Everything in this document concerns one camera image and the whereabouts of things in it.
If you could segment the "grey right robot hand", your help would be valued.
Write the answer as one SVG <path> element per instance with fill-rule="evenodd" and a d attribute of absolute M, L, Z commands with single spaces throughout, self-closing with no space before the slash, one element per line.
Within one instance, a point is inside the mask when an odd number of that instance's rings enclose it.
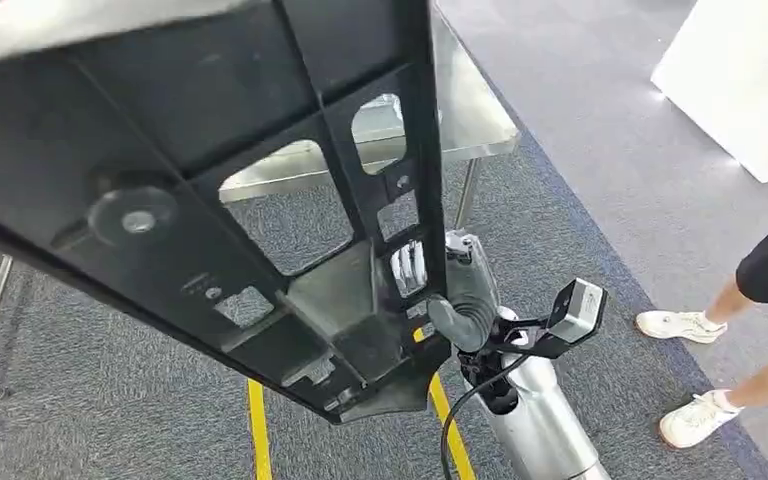
<path fill-rule="evenodd" d="M 446 294 L 433 295 L 426 310 L 435 330 L 464 352 L 480 350 L 499 309 L 497 283 L 479 238 L 465 230 L 445 234 Z"/>

